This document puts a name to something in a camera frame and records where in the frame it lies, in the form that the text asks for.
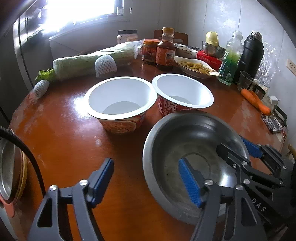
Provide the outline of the round metal pan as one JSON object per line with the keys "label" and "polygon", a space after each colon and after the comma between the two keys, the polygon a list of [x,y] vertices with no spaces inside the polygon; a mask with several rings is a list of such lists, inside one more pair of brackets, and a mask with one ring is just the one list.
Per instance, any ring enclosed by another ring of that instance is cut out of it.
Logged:
{"label": "round metal pan", "polygon": [[16,196],[22,171],[21,150],[12,142],[1,138],[1,196],[11,203]]}

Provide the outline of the red instant noodle bowl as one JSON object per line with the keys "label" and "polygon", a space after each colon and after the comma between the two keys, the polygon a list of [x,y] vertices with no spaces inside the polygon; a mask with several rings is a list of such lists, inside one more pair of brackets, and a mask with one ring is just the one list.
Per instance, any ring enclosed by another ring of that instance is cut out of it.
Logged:
{"label": "red instant noodle bowl", "polygon": [[158,94],[152,84],[138,77],[114,77],[91,87],[84,96],[86,111],[102,127],[123,135],[138,129]]}

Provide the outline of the yellow shell-shaped plate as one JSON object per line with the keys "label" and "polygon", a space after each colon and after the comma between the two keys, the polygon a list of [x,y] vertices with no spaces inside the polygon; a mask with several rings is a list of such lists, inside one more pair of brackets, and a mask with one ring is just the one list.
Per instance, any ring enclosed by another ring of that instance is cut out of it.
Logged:
{"label": "yellow shell-shaped plate", "polygon": [[18,190],[16,192],[16,196],[14,199],[15,203],[21,198],[26,185],[26,181],[27,181],[27,171],[28,171],[27,156],[23,152],[21,152],[21,154],[22,154],[22,171],[20,175]]}

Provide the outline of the metal tool set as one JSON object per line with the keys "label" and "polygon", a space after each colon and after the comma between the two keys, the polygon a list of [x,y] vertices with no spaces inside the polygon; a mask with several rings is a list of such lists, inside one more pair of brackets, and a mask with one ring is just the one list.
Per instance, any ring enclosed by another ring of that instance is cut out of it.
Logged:
{"label": "metal tool set", "polygon": [[287,127],[287,115],[276,104],[270,115],[262,114],[261,118],[271,133],[280,133]]}

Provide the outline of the orange carrot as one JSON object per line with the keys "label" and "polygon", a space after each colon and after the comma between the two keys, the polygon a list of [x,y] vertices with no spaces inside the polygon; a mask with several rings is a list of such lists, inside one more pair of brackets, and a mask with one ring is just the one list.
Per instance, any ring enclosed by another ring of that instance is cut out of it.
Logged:
{"label": "orange carrot", "polygon": [[253,91],[244,88],[240,93],[248,102],[261,111],[262,114],[271,115],[271,109],[268,106],[265,106]]}

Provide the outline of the glass cup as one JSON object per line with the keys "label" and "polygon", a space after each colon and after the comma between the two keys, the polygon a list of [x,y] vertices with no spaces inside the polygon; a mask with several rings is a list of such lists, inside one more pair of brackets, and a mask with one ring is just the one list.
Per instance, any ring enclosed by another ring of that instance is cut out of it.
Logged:
{"label": "glass cup", "polygon": [[240,72],[240,77],[238,80],[238,90],[241,91],[243,89],[249,90],[254,82],[253,77],[245,71]]}

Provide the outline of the red packet box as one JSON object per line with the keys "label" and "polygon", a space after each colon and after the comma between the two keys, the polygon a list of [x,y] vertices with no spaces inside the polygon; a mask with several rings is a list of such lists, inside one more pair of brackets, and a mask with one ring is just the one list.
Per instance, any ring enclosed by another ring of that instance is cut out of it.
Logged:
{"label": "red packet box", "polygon": [[222,61],[220,59],[209,56],[204,51],[198,51],[197,59],[204,61],[205,63],[207,63],[210,67],[212,67],[216,71],[219,70],[219,68],[222,64]]}

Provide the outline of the white dish of food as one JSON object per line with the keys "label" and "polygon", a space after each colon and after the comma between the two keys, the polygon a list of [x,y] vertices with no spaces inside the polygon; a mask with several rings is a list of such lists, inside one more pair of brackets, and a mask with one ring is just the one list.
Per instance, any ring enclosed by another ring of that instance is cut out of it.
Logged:
{"label": "white dish of food", "polygon": [[198,59],[189,59],[175,56],[175,63],[182,72],[196,78],[207,79],[211,77],[220,77],[221,74],[210,67],[207,63]]}

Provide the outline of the black thermos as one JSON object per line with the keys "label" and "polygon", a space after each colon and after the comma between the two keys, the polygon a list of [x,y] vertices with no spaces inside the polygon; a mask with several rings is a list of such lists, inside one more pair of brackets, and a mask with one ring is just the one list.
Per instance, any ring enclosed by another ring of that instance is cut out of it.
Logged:
{"label": "black thermos", "polygon": [[238,61],[233,83],[238,82],[241,71],[247,72],[254,78],[259,69],[263,54],[262,35],[260,32],[252,31],[244,41],[243,53]]}

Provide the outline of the green liquid plastic bottle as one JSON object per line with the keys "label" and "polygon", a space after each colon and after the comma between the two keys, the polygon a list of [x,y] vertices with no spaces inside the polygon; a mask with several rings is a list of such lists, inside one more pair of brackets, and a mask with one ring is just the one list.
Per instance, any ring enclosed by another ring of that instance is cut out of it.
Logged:
{"label": "green liquid plastic bottle", "polygon": [[232,34],[232,38],[227,41],[222,64],[219,68],[220,76],[218,80],[225,85],[231,85],[237,69],[238,61],[243,53],[243,35],[239,30]]}

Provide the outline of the small steel bowl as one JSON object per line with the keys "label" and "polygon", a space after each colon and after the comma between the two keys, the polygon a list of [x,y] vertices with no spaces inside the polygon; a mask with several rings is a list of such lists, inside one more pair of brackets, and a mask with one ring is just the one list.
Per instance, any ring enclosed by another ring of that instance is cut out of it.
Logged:
{"label": "small steel bowl", "polygon": [[226,51],[225,48],[222,48],[220,46],[216,47],[214,45],[208,44],[205,41],[202,42],[202,47],[203,47],[203,51],[208,56],[215,57],[215,58],[218,58],[218,59],[221,59],[224,56],[225,51]]}

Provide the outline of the white ceramic bowl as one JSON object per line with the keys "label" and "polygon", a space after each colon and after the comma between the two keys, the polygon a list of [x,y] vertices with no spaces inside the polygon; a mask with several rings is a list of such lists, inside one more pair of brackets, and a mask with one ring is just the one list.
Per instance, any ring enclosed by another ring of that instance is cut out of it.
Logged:
{"label": "white ceramic bowl", "polygon": [[188,59],[197,59],[198,51],[188,48],[188,47],[176,47],[177,56],[188,58]]}

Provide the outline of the brown sauce bottle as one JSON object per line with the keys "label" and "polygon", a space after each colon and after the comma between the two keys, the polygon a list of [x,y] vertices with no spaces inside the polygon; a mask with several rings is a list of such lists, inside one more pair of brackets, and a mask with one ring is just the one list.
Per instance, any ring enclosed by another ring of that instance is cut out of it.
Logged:
{"label": "brown sauce bottle", "polygon": [[171,70],[175,58],[174,28],[163,27],[161,41],[157,44],[156,67]]}

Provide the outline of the yellow object in bowl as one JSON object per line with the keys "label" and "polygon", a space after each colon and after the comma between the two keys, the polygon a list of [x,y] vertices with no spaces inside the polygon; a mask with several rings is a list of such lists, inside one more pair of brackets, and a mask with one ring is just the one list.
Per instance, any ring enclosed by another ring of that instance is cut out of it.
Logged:
{"label": "yellow object in bowl", "polygon": [[219,46],[218,34],[215,31],[209,31],[206,33],[206,43],[214,45],[215,47]]}

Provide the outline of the wooden chair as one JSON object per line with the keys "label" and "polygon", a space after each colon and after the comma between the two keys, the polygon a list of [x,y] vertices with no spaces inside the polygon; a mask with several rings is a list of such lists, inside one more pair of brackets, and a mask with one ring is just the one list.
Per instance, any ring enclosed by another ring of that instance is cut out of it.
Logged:
{"label": "wooden chair", "polygon": [[[161,39],[163,31],[162,30],[154,30],[154,38]],[[174,32],[174,43],[188,45],[188,35],[186,33]]]}

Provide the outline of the foam-netted fruit left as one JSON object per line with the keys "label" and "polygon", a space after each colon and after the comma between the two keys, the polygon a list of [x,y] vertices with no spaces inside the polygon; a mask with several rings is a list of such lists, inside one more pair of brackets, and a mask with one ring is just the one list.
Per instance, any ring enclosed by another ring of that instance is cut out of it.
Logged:
{"label": "foam-netted fruit left", "polygon": [[50,82],[48,80],[40,80],[33,89],[37,98],[41,98],[48,90]]}

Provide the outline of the foam-netted fruit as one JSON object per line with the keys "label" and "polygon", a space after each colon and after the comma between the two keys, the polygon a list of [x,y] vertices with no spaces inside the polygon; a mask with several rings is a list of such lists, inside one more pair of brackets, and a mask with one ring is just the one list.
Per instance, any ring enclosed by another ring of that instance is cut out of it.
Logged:
{"label": "foam-netted fruit", "polygon": [[114,59],[110,55],[102,55],[95,60],[94,64],[96,77],[114,73],[117,71],[117,66]]}
{"label": "foam-netted fruit", "polygon": [[40,80],[33,89],[37,98],[41,98],[48,90],[50,82],[48,80]]}

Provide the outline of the red chili sauce jar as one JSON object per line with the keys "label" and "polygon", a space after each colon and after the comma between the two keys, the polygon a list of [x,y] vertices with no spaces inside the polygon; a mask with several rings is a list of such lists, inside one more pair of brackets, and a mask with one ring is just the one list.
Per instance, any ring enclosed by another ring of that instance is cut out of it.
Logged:
{"label": "red chili sauce jar", "polygon": [[142,61],[144,63],[155,65],[158,43],[160,43],[159,39],[144,39],[141,48]]}

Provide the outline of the green lettuce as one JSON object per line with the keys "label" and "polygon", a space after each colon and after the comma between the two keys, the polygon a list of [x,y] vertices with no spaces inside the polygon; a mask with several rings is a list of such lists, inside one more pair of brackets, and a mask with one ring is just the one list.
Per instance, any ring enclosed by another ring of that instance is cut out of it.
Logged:
{"label": "green lettuce", "polygon": [[47,80],[49,82],[54,82],[57,80],[57,75],[53,68],[48,70],[39,71],[38,75],[35,78],[35,82],[38,83],[41,80]]}

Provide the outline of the wrapped napa cabbage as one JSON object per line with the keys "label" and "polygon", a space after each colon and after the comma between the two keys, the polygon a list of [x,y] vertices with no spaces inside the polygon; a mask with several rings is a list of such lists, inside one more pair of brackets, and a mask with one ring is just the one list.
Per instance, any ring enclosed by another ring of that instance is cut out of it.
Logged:
{"label": "wrapped napa cabbage", "polygon": [[91,54],[58,58],[53,61],[53,80],[66,80],[95,74],[95,61],[111,56],[117,67],[127,66],[137,58],[144,40],[125,42]]}

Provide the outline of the foam-netted fruit right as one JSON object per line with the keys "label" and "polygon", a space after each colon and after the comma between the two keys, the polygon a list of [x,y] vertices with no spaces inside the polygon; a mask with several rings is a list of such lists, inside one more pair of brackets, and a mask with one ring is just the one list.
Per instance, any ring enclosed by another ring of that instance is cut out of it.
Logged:
{"label": "foam-netted fruit right", "polygon": [[102,55],[95,60],[94,64],[96,77],[114,73],[117,71],[117,66],[114,59],[110,55]]}

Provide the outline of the dark refrigerator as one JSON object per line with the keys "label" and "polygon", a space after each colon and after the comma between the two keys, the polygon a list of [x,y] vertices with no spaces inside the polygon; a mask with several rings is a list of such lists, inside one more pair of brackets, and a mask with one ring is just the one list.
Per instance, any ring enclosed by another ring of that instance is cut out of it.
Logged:
{"label": "dark refrigerator", "polygon": [[40,70],[52,66],[49,36],[43,31],[46,1],[1,1],[1,120],[33,89]]}

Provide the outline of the clear jar black lid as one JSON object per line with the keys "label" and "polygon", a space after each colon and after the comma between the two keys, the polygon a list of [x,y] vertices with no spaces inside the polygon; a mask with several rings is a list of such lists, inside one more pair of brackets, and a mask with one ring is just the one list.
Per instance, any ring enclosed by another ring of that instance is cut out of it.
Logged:
{"label": "clear jar black lid", "polygon": [[137,30],[118,30],[117,43],[133,42],[138,40]]}

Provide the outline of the wall power socket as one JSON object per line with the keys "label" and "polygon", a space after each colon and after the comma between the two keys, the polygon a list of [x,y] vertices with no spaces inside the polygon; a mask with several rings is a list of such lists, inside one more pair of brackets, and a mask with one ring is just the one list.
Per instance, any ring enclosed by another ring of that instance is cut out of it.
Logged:
{"label": "wall power socket", "polygon": [[286,67],[296,76],[296,65],[290,59],[287,59]]}

